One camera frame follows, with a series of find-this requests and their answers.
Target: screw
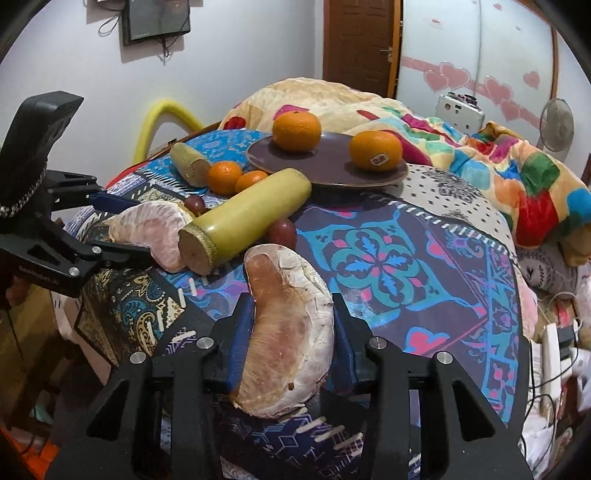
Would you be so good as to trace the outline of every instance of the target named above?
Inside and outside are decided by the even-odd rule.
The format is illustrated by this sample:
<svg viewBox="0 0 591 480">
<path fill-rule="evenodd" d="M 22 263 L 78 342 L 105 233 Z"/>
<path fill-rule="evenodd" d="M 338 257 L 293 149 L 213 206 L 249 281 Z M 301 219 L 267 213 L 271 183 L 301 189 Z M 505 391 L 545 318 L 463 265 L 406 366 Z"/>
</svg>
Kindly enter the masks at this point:
<svg viewBox="0 0 591 480">
<path fill-rule="evenodd" d="M 437 361 L 443 365 L 449 365 L 453 362 L 453 355 L 449 352 L 439 352 L 437 354 Z"/>
<path fill-rule="evenodd" d="M 213 343 L 213 338 L 210 337 L 201 337 L 199 340 L 197 340 L 197 346 L 201 350 L 207 350 L 208 348 L 213 347 Z"/>
<path fill-rule="evenodd" d="M 134 365 L 143 364 L 146 360 L 146 354 L 143 352 L 132 353 L 131 356 L 129 357 L 129 360 Z"/>
<path fill-rule="evenodd" d="M 386 348 L 387 344 L 388 344 L 388 342 L 385 339 L 383 339 L 382 337 L 373 337 L 369 341 L 369 346 L 371 348 L 375 348 L 376 350 L 381 350 L 382 348 Z"/>
</svg>

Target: colorful quilt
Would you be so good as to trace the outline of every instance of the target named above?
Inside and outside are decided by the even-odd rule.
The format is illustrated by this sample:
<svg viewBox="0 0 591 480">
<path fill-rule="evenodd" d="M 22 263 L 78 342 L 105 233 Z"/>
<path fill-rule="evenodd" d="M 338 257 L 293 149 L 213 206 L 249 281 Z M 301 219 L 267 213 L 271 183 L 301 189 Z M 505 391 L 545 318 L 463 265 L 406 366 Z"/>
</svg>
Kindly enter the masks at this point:
<svg viewBox="0 0 591 480">
<path fill-rule="evenodd" d="M 438 118 L 420 118 L 400 102 L 322 80 L 289 79 L 232 109 L 221 129 L 270 132 L 278 115 L 316 114 L 325 131 L 384 130 L 402 142 L 409 163 L 441 168 L 478 188 L 505 217 L 515 243 L 536 248 L 569 237 L 577 259 L 591 254 L 591 193 L 564 164 L 518 134 L 489 122 L 473 137 Z"/>
</svg>

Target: small orange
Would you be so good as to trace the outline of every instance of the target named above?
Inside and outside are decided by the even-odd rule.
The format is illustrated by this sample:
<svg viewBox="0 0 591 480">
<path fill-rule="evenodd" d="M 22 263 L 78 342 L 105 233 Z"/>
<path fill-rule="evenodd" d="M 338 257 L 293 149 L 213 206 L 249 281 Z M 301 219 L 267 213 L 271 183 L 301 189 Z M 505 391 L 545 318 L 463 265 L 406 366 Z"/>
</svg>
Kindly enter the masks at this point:
<svg viewBox="0 0 591 480">
<path fill-rule="evenodd" d="M 250 171 L 238 179 L 234 189 L 236 190 L 236 193 L 240 193 L 242 190 L 252 187 L 255 183 L 265 180 L 268 176 L 269 175 L 262 170 Z"/>
<path fill-rule="evenodd" d="M 242 169 L 235 161 L 214 163 L 207 172 L 207 186 L 218 195 L 234 195 L 236 181 L 242 176 Z"/>
<path fill-rule="evenodd" d="M 290 153 L 314 150 L 320 143 L 321 134 L 320 120 L 310 112 L 282 113 L 273 123 L 273 141 Z"/>
<path fill-rule="evenodd" d="M 382 131 L 357 134 L 349 144 L 354 165 L 362 170 L 388 171 L 402 160 L 402 144 L 394 135 Z"/>
</svg>

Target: plate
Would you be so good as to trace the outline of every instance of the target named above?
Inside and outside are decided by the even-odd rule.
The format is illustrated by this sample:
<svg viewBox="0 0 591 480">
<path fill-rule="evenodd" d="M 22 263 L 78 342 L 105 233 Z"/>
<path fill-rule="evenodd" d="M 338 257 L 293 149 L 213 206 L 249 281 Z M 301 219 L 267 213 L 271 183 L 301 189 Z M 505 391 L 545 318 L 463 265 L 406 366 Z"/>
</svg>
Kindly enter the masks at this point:
<svg viewBox="0 0 591 480">
<path fill-rule="evenodd" d="M 406 177 L 408 166 L 404 160 L 394 170 L 385 172 L 357 168 L 350 159 L 351 138 L 350 135 L 324 132 L 315 150 L 293 154 L 281 150 L 273 143 L 273 137 L 268 136 L 253 143 L 246 156 L 259 170 L 272 174 L 294 168 L 316 185 L 368 189 L 392 185 Z"/>
</svg>

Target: door handle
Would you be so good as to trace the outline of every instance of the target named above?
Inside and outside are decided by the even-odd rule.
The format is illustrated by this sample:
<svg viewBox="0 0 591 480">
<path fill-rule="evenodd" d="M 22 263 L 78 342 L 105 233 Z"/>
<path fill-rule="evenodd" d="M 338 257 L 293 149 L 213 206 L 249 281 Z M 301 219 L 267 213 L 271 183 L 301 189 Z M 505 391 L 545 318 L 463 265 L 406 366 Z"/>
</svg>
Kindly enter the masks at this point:
<svg viewBox="0 0 591 480">
<path fill-rule="evenodd" d="M 380 50 L 381 53 L 387 53 L 388 54 L 388 61 L 390 63 L 392 63 L 392 47 L 388 47 L 388 48 L 382 48 Z"/>
</svg>

